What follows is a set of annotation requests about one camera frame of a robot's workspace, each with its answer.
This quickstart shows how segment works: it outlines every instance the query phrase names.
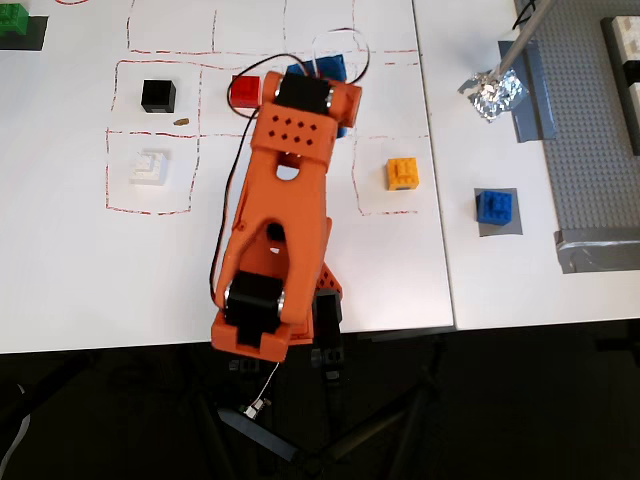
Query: gray lego baseplate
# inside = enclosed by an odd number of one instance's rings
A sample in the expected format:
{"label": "gray lego baseplate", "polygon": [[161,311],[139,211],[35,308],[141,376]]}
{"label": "gray lego baseplate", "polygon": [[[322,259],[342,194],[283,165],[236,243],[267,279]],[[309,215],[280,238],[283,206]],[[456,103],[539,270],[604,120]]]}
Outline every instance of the gray lego baseplate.
{"label": "gray lego baseplate", "polygon": [[[515,0],[518,11],[528,0]],[[560,228],[640,227],[634,157],[600,21],[640,0],[561,0],[536,32],[556,122],[544,150]]]}

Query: blue lego brick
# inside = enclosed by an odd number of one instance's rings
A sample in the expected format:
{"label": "blue lego brick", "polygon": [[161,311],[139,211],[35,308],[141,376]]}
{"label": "blue lego brick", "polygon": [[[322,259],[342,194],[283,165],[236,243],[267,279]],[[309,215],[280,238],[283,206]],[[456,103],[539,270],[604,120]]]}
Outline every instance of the blue lego brick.
{"label": "blue lego brick", "polygon": [[[318,70],[320,70],[320,78],[328,78],[339,82],[345,82],[347,80],[347,69],[344,66],[344,57],[342,55],[317,58],[316,63],[318,64]],[[304,67],[310,74],[316,74],[316,70],[313,68],[313,60],[304,62]],[[297,63],[289,65],[289,67],[287,67],[287,73],[303,75],[302,68]],[[342,138],[346,134],[347,129],[345,127],[338,129],[338,138]]]}
{"label": "blue lego brick", "polygon": [[485,190],[477,198],[478,222],[506,225],[513,215],[513,194]]}

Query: white surface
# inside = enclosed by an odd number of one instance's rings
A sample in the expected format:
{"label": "white surface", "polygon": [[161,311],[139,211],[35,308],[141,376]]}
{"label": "white surface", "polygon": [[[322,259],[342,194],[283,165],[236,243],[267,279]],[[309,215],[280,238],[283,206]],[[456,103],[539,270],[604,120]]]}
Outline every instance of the white surface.
{"label": "white surface", "polygon": [[[207,341],[222,193],[245,125],[225,104],[231,75],[256,53],[311,58],[311,34],[344,22],[374,53],[358,129],[337,142],[328,175],[342,329],[452,325],[409,0],[334,2],[331,16],[309,15],[312,0],[27,3],[50,18],[42,52],[0,52],[0,352]],[[336,42],[354,75],[364,53],[349,35],[321,46]],[[142,111],[145,78],[174,82],[175,114]],[[163,187],[129,184],[143,150],[166,154]],[[419,162],[407,195],[381,175],[399,156]]]}
{"label": "white surface", "polygon": [[640,60],[640,17],[615,17],[613,32],[622,63]]}
{"label": "white surface", "polygon": [[[416,16],[456,326],[640,316],[640,272],[562,274],[542,144],[518,144],[510,115],[487,124],[456,93],[498,64],[513,0],[418,0]],[[474,188],[517,188],[524,234],[480,238]]]}
{"label": "white surface", "polygon": [[162,185],[167,175],[167,158],[160,152],[142,152],[134,157],[129,183]]}

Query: aluminum foil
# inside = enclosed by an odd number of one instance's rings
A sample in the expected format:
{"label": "aluminum foil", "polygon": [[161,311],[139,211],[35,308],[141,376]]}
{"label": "aluminum foil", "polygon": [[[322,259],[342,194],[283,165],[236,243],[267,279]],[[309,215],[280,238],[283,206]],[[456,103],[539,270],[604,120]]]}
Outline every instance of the aluminum foil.
{"label": "aluminum foil", "polygon": [[489,123],[501,113],[513,110],[529,94],[513,69],[503,77],[494,72],[476,73],[458,91],[464,93],[470,88],[474,89],[469,95],[471,104]]}

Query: black lego brick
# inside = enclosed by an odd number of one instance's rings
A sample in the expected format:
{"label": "black lego brick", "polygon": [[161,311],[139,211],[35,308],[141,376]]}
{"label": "black lego brick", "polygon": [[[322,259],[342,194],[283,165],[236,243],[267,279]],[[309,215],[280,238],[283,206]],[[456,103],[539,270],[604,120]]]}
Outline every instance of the black lego brick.
{"label": "black lego brick", "polygon": [[173,113],[176,105],[175,85],[171,80],[145,80],[141,105],[147,113]]}

